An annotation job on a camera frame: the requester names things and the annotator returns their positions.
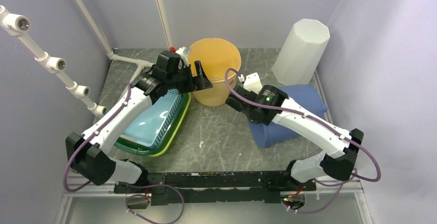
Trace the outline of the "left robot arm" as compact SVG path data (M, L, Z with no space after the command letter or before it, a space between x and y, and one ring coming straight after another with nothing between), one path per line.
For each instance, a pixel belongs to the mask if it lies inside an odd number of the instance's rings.
M109 157L111 148L128 126L169 90L186 94L210 88L212 82L201 61L190 65L177 52L161 52L149 70L127 83L127 92L95 125L81 134L72 132L67 136L64 188L73 192L67 183L68 172L73 169L95 185L111 180L127 183L135 193L145 191L148 171L135 162Z

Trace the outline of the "white octagonal bin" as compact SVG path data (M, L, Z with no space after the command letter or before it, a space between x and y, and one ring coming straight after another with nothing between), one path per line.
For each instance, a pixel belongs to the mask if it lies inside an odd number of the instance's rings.
M283 85L309 84L329 39L329 28L322 22L296 22L272 67L276 80Z

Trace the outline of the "cream cartoon bucket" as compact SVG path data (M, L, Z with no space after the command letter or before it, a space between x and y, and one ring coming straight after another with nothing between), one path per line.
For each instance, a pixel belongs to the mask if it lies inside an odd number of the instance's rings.
M213 87L194 92L195 99L202 105L209 107L221 106L225 103L230 90L225 78L234 87L237 75L226 73L229 68L239 70L242 64L239 50L231 42L221 38L205 38L194 42L190 46L189 63L200 61L207 78Z

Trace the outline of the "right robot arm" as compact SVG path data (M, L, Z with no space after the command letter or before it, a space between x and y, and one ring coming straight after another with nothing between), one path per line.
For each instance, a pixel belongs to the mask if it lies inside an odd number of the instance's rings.
M358 129L336 128L272 85L263 86L259 93L236 86L225 103L255 124L278 124L322 149L315 156L289 163L284 176L289 190L295 191L305 182L322 176L339 181L351 177L359 151L357 144L363 139L363 132Z

